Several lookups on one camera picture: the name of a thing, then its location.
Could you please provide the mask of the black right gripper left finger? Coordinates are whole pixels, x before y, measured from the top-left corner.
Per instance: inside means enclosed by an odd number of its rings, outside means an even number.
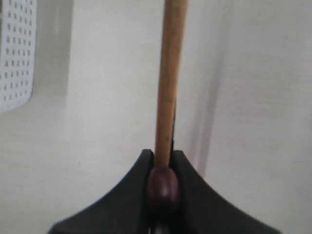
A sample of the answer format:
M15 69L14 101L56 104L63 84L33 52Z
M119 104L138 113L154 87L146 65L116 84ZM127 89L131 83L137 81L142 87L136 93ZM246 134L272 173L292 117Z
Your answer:
M146 187L154 154L142 150L125 177L104 197L52 226L51 234L147 234Z

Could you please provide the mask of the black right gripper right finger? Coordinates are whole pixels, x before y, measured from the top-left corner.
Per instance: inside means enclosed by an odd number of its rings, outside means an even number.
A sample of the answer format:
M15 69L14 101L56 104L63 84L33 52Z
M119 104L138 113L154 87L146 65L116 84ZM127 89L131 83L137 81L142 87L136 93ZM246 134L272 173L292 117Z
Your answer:
M280 233L219 195L199 175L182 151L174 151L171 167L179 180L182 217L188 234Z

